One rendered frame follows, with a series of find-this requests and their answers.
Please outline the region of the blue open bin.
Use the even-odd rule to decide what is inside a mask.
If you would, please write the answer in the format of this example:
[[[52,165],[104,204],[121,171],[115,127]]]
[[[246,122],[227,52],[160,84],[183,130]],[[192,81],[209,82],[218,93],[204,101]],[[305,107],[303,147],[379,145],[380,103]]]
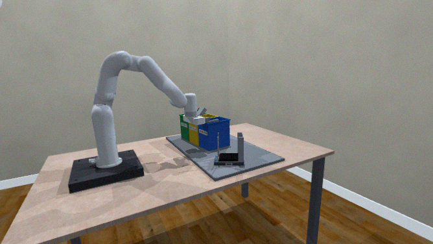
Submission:
[[[212,151],[218,149],[217,137],[219,133],[219,148],[230,145],[229,120],[225,117],[211,117],[210,120],[219,119],[198,126],[199,147]]]

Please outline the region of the yellow bin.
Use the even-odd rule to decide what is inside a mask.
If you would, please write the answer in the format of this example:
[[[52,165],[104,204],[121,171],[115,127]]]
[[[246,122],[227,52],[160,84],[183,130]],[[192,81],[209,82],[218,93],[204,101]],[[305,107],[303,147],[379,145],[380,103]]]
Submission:
[[[200,115],[202,117],[218,117],[211,114]],[[198,137],[198,125],[194,125],[189,123],[189,141],[197,146],[199,146],[199,137]]]

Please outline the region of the green bin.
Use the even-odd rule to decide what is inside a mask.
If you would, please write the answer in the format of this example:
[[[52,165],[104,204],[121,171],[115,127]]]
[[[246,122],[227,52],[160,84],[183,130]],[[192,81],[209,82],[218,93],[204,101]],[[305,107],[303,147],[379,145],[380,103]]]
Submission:
[[[187,141],[189,141],[189,123],[183,121],[183,115],[180,114],[180,126],[181,126],[181,137]]]

